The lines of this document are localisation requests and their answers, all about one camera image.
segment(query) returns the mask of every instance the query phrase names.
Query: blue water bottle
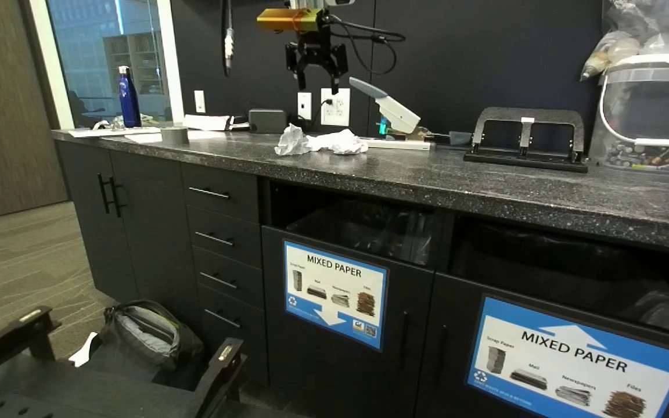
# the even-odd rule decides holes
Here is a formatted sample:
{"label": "blue water bottle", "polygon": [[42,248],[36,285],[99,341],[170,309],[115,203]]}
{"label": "blue water bottle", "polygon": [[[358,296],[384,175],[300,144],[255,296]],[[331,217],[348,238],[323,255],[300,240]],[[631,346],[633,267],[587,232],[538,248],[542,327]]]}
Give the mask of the blue water bottle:
{"label": "blue water bottle", "polygon": [[139,101],[135,96],[135,87],[132,87],[128,65],[118,67],[118,93],[121,93],[122,126],[125,128],[142,126]]}

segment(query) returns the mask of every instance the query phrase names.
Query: clear plastic container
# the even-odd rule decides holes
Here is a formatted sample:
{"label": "clear plastic container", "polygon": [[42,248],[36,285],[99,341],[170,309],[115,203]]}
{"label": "clear plastic container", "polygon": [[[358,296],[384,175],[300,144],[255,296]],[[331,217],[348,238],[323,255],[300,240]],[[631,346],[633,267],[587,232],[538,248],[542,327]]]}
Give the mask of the clear plastic container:
{"label": "clear plastic container", "polygon": [[669,54],[625,59],[603,75],[590,160],[669,172]]}

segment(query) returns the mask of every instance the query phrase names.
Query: recycling sign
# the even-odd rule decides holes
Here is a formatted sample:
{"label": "recycling sign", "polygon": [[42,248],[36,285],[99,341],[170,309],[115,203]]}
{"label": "recycling sign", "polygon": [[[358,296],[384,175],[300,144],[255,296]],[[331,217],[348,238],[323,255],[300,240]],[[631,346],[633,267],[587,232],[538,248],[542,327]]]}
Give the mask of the recycling sign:
{"label": "recycling sign", "polygon": [[542,417],[665,417],[669,349],[485,297],[468,385]]}
{"label": "recycling sign", "polygon": [[380,350],[388,273],[283,241],[286,311]]}

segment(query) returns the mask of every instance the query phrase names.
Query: floor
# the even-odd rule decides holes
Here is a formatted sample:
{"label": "floor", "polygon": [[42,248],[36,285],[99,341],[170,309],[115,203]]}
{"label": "floor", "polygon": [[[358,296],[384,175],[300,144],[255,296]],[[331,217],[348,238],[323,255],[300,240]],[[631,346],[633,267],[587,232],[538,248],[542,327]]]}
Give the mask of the floor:
{"label": "floor", "polygon": [[70,203],[0,219],[0,327],[33,308],[51,308],[62,324],[51,341],[67,357],[99,331],[108,302],[93,288]]}

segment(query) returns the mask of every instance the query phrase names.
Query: countertop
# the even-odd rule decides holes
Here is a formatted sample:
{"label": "countertop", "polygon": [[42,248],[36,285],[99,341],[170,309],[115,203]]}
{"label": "countertop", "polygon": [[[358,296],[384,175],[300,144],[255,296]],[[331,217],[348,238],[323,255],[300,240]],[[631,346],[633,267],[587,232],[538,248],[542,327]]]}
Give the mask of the countertop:
{"label": "countertop", "polygon": [[590,168],[587,175],[464,164],[459,148],[279,158],[277,136],[219,133],[185,146],[122,137],[58,141],[245,172],[331,190],[569,230],[669,252],[669,175]]}

